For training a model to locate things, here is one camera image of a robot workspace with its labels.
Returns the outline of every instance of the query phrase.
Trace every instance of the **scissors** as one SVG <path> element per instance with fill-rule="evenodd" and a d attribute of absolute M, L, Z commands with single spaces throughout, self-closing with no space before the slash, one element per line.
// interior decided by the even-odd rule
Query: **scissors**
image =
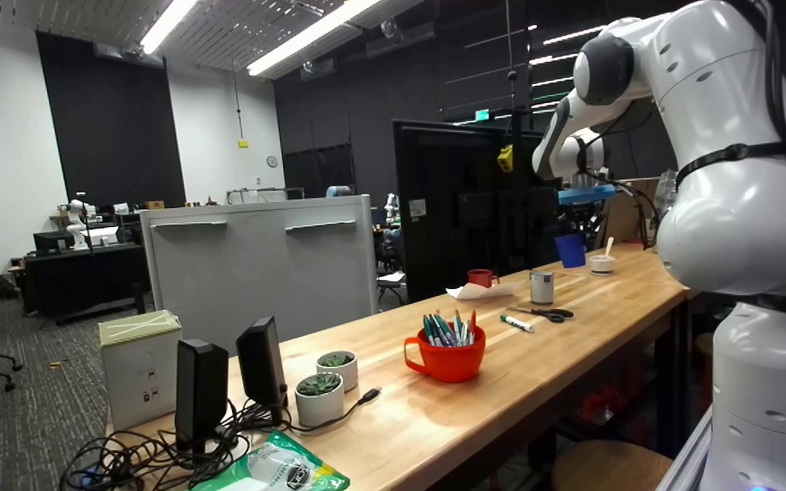
<path fill-rule="evenodd" d="M 554 323 L 554 325 L 563 325 L 563 323 L 567 323 L 567 320 L 577 316 L 573 312 L 566 312 L 566 308 L 536 308 L 536 305 L 510 308 L 510 312 L 521 312 L 521 315 L 533 315 L 533 316 L 547 316 L 547 320 Z"/>

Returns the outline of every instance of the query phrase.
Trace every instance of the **desk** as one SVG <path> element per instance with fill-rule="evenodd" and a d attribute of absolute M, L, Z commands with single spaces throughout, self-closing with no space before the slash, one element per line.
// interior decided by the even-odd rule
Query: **desk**
<path fill-rule="evenodd" d="M 586 267 L 554 271 L 558 305 L 577 315 L 573 323 L 536 323 L 521 334 L 500 323 L 505 305 L 529 297 L 529 273 L 505 275 L 514 297 L 458 304 L 449 295 L 320 331 L 281 344 L 289 387 L 315 371 L 328 349 L 352 349 L 360 361 L 360 390 L 383 387 L 383 397 L 360 406 L 344 423 L 301 435 L 328 465 L 352 477 L 352 490 L 428 490 L 465 465 L 472 454 L 543 411 L 560 390 L 580 383 L 627 341 L 667 327 L 670 315 L 686 304 L 676 284 L 652 252 L 619 248 L 618 271 L 597 275 Z M 466 386 L 424 381 L 402 363 L 402 341 L 420 327 L 420 316 L 440 312 L 469 315 L 484 325 L 487 357 L 481 376 Z M 240 404 L 237 363 L 230 371 L 230 400 Z M 154 435 L 173 430 L 173 419 L 139 426 Z"/>
<path fill-rule="evenodd" d="M 144 252 L 137 243 L 118 243 L 92 252 L 28 256 L 20 289 L 24 312 L 75 315 L 125 297 L 135 300 L 131 308 L 144 312 Z"/>

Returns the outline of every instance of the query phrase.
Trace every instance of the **white robot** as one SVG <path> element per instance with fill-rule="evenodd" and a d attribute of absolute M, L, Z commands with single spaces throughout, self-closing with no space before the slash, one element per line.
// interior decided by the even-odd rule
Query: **white robot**
<path fill-rule="evenodd" d="M 533 155 L 571 184 L 558 153 L 573 132 L 659 104 L 681 166 L 659 254 L 694 293 L 742 297 L 716 334 L 706 491 L 786 491 L 786 82 L 772 8 L 753 7 L 771 31 L 723 0 L 612 22 Z"/>

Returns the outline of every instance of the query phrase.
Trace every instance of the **blue cup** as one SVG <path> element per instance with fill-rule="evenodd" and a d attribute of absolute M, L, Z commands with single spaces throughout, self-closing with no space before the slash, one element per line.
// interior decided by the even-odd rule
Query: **blue cup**
<path fill-rule="evenodd" d="M 558 243 L 560 263 L 566 267 L 584 265 L 586 252 L 584 252 L 584 239 L 582 236 L 560 236 L 560 239 L 554 239 L 554 243 Z"/>

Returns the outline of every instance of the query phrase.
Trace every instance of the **white box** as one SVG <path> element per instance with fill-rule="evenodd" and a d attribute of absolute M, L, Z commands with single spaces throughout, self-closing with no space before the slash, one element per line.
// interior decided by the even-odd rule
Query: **white box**
<path fill-rule="evenodd" d="M 99 323 L 112 430 L 174 413 L 180 323 L 170 312 Z"/>

